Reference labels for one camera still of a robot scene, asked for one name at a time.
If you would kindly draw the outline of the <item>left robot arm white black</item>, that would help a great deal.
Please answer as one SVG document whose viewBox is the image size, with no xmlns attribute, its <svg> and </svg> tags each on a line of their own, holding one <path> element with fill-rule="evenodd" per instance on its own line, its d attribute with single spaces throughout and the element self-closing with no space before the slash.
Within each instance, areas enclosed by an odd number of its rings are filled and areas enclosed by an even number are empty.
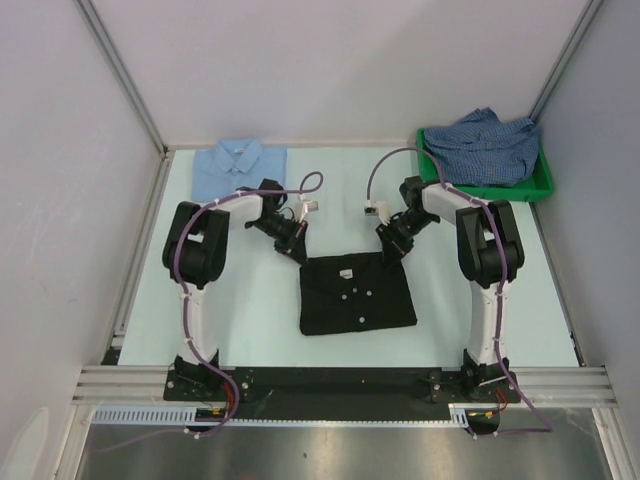
<svg viewBox="0 0 640 480">
<path fill-rule="evenodd" d="M 292 215 L 281 212 L 290 194 L 298 196 Z M 175 211 L 162 254 L 162 263 L 180 288 L 184 345 L 167 378 L 167 398 L 180 390 L 207 400 L 219 388 L 231 387 L 231 378 L 219 366 L 219 348 L 202 351 L 202 310 L 207 286 L 217 281 L 227 258 L 229 232 L 255 227 L 273 239 L 276 252 L 302 265 L 307 260 L 306 216 L 317 203 L 300 188 L 290 191 L 265 179 L 256 189 L 242 187 L 204 205 L 184 201 Z"/>
</svg>

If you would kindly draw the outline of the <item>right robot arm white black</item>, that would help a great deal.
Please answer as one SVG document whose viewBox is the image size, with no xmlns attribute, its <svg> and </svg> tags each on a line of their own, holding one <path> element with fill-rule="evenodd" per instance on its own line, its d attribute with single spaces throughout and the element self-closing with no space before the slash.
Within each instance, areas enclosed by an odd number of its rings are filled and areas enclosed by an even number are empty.
<svg viewBox="0 0 640 480">
<path fill-rule="evenodd" d="M 486 202 L 441 181 L 409 177 L 399 187 L 406 210 L 380 218 L 383 265 L 400 263 L 426 226 L 445 220 L 456 228 L 457 258 L 471 288 L 471 330 L 463 351 L 460 388 L 477 402 L 519 402 L 509 370 L 503 324 L 507 294 L 525 255 L 511 204 Z"/>
</svg>

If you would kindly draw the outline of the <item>black long sleeve shirt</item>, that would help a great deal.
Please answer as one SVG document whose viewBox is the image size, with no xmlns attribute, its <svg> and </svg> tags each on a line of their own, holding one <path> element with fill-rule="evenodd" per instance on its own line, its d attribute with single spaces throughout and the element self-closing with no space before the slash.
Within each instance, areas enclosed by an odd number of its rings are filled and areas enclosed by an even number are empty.
<svg viewBox="0 0 640 480">
<path fill-rule="evenodd" d="M 305 336 L 418 323 L 403 265 L 384 266 L 380 252 L 311 258 L 299 269 L 299 285 Z"/>
</svg>

